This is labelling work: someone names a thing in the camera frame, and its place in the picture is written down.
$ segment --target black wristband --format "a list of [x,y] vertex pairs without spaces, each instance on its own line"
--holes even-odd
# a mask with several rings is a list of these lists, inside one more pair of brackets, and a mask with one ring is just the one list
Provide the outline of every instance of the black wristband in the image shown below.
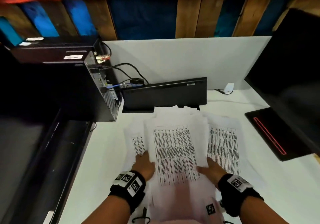
[[119,174],[114,180],[110,188],[110,194],[118,196],[126,200],[130,206],[130,213],[142,202],[146,188],[146,181],[144,177],[137,171],[126,171]]
[[232,217],[240,215],[242,203],[248,196],[253,196],[264,201],[250,183],[237,175],[230,173],[224,175],[218,182],[218,187],[222,196],[220,203],[227,214]]

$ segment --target white tabletop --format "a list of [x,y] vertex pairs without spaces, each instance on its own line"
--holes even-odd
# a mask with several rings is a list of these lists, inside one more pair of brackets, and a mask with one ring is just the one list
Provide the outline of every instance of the white tabletop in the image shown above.
[[[245,117],[266,108],[253,90],[231,95],[208,91],[201,111],[238,118],[242,124],[248,160],[266,182],[260,192],[265,202],[290,224],[320,220],[320,165],[313,155],[281,162]],[[126,157],[123,129],[137,114],[122,114],[116,122],[98,122],[87,145],[59,224],[81,223],[109,194]]]

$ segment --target bright blue panel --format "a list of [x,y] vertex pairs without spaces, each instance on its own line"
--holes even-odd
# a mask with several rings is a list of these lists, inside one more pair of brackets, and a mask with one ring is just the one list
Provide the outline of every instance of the bright blue panel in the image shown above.
[[175,38],[178,0],[108,0],[119,40]]
[[271,36],[272,28],[282,12],[285,11],[288,2],[289,0],[270,0],[254,32],[254,36]]
[[80,35],[97,34],[97,30],[92,23],[88,8],[83,0],[63,0],[63,4]]
[[245,0],[224,0],[214,37],[231,37]]
[[23,42],[22,38],[16,33],[14,28],[4,17],[0,17],[0,30],[14,46],[17,46]]
[[20,4],[20,8],[33,22],[43,37],[58,37],[59,34],[45,10],[38,1]]

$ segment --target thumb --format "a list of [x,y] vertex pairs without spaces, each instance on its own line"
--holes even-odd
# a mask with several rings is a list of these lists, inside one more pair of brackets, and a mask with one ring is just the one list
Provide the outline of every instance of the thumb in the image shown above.
[[204,174],[204,175],[207,175],[207,174],[209,173],[209,168],[204,168],[204,167],[199,167],[199,166],[197,166],[197,171],[198,171],[199,173],[202,173],[202,174]]

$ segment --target white partition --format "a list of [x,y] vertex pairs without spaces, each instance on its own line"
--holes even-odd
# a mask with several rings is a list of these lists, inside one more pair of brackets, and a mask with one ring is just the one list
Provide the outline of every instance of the white partition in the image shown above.
[[[242,80],[270,40],[270,36],[105,41],[112,49],[112,65],[133,64],[150,83],[208,77],[208,89],[222,89]],[[131,77],[133,68],[121,66]],[[119,81],[127,77],[116,71]]]

